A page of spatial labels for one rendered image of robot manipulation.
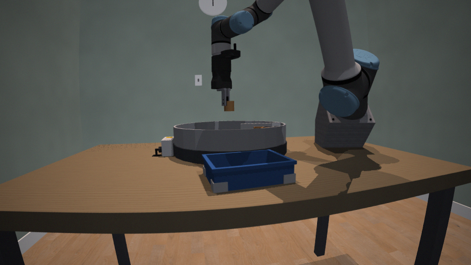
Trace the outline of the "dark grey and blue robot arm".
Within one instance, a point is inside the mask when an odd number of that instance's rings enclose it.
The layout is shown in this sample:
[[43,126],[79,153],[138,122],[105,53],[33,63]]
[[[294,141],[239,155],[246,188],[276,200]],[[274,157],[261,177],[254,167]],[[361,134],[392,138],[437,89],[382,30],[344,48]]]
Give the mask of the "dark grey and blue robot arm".
[[[251,6],[211,23],[211,45],[231,44],[231,38],[247,33],[267,20],[284,0],[256,0]],[[329,113],[343,119],[361,119],[368,108],[368,94],[379,59],[353,49],[345,0],[309,0],[325,67],[319,101]]]

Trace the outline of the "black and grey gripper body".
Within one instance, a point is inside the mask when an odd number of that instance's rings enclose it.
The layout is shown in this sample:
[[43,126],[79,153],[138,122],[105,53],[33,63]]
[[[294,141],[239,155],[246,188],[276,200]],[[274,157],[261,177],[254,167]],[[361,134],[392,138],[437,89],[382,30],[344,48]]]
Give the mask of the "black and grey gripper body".
[[211,45],[211,67],[212,67],[212,80],[211,89],[230,88],[232,89],[231,74],[231,60],[239,58],[241,51],[236,50],[236,43],[234,49],[231,49],[231,44],[228,43],[215,43]]

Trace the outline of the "blue open crate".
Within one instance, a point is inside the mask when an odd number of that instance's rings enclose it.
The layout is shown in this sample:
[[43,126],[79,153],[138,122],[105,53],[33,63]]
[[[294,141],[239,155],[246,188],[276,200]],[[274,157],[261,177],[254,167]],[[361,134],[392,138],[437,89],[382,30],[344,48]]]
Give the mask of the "blue open crate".
[[213,193],[296,182],[292,158],[270,149],[202,154]]

